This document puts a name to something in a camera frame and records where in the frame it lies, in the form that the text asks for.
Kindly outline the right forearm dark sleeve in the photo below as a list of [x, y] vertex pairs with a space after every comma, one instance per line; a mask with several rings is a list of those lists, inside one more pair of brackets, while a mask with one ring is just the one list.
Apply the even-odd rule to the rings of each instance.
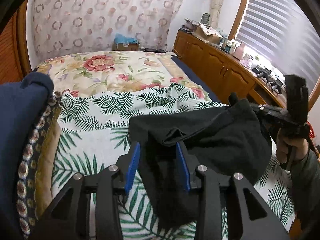
[[319, 223], [319, 162], [309, 151], [291, 166], [292, 199], [301, 228]]

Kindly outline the right hand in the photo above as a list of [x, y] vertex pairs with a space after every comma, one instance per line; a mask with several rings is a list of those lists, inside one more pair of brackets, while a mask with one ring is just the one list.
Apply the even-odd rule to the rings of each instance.
[[309, 144], [304, 138], [290, 139], [285, 136], [283, 130], [280, 128], [276, 140], [277, 150], [276, 156], [280, 163], [286, 163], [293, 148], [296, 148], [296, 154], [293, 161], [301, 161], [309, 152]]

